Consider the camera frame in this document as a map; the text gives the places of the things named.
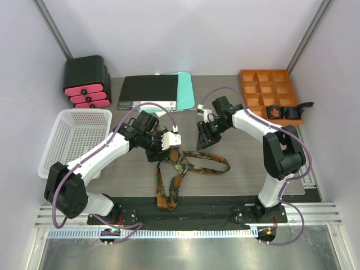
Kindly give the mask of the floral patterned necktie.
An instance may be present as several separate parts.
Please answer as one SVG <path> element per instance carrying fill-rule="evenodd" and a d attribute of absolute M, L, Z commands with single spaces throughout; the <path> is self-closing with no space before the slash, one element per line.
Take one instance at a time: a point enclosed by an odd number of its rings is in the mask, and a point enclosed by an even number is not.
<path fill-rule="evenodd" d="M 224 164 L 226 167 L 224 170 L 201 167 L 191 164 L 188 161 L 188 158 L 210 160 L 220 164 Z M 161 161 L 158 162 L 156 167 L 156 206 L 159 210 L 162 211 L 172 211 L 177 207 L 179 189 L 186 173 L 193 172 L 200 174 L 221 175 L 227 173 L 231 168 L 229 162 L 219 155 L 198 151 L 182 151 L 178 148 L 171 149 L 169 155 L 163 160 L 163 162 L 171 164 L 177 171 L 177 174 L 170 180 L 169 195 L 167 196 L 161 175 Z"/>

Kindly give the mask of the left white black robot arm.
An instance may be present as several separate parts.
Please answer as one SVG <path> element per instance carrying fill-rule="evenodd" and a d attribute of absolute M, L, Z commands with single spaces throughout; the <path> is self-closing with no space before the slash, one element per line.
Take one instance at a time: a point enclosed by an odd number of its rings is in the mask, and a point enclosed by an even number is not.
<path fill-rule="evenodd" d="M 163 157 L 163 135 L 167 127 L 160 125 L 157 117 L 142 111 L 130 122 L 121 121 L 109 135 L 83 156 L 67 163 L 56 162 L 51 166 L 44 191 L 44 198 L 52 205 L 52 221 L 56 228 L 64 226 L 56 220 L 56 211 L 65 220 L 82 213 L 101 217 L 107 224 L 119 220 L 120 207 L 106 194 L 86 190 L 89 182 L 115 159 L 134 148 L 146 151 L 149 162 Z"/>

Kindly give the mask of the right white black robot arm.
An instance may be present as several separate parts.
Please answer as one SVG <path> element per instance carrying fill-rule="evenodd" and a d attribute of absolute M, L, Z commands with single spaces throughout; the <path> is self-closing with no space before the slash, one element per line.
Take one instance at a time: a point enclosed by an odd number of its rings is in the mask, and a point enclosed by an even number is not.
<path fill-rule="evenodd" d="M 296 128 L 273 125 L 243 105 L 233 106 L 224 96 L 217 98 L 212 105 L 215 114 L 202 104 L 197 106 L 197 113 L 203 117 L 197 124 L 197 149 L 206 149 L 218 143 L 221 134 L 230 128 L 244 131 L 262 143 L 267 176 L 255 198 L 253 215 L 258 222 L 271 221 L 281 206 L 280 197 L 285 182 L 306 163 Z"/>

